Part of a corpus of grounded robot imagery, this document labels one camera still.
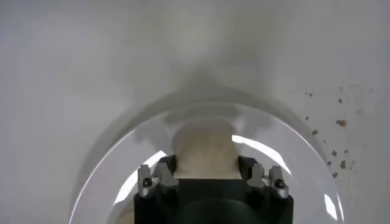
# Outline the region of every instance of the metal bracket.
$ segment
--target metal bracket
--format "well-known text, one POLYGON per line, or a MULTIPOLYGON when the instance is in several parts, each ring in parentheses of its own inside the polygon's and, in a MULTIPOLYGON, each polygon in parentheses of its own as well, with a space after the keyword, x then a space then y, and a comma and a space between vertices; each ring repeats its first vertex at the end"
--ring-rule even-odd
POLYGON ((158 179, 152 177, 148 165, 141 165, 138 168, 138 193, 141 197, 150 197, 155 194, 158 179))
POLYGON ((269 170, 270 187, 279 198, 288 198, 288 186, 285 183, 280 166, 272 166, 269 170))

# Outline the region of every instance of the brown speck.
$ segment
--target brown speck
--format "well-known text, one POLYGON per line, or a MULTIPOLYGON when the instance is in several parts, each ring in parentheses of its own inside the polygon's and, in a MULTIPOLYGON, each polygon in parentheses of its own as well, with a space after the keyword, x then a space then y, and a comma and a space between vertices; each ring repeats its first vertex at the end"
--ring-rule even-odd
POLYGON ((346 161, 345 160, 341 161, 340 168, 342 168, 342 169, 346 168, 346 161))
POLYGON ((345 126, 347 126, 347 121, 346 120, 337 120, 336 124, 340 125, 340 127, 345 127, 345 126))

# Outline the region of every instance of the metal clamp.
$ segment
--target metal clamp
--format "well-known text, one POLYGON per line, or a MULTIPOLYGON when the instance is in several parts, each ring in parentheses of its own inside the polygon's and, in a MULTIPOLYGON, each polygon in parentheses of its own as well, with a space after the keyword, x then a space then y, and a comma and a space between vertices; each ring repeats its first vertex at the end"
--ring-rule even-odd
POLYGON ((288 198, 288 186, 285 183, 280 166, 272 166, 269 170, 270 187, 279 198, 288 198))
POLYGON ((263 187, 266 185, 263 181, 264 176, 264 169, 261 164, 254 164, 252 167, 252 176, 249 180, 246 181, 246 183, 250 187, 257 188, 259 190, 262 190, 263 187))
POLYGON ((141 197, 150 197, 155 194, 158 179, 152 177, 148 165, 141 165, 138 168, 138 193, 141 197))

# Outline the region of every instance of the bolt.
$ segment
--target bolt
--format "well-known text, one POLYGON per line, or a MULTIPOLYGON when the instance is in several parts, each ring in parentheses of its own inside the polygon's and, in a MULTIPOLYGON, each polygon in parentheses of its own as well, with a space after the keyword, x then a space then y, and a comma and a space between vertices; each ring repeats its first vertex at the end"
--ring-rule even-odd
POLYGON ((286 184, 282 179, 276 179, 275 180, 275 187, 276 188, 285 188, 286 184))
POLYGON ((152 181, 152 179, 151 178, 145 178, 143 181, 142 181, 142 186, 144 186, 144 187, 150 187, 150 186, 152 186, 152 184, 153 184, 153 181, 152 181))

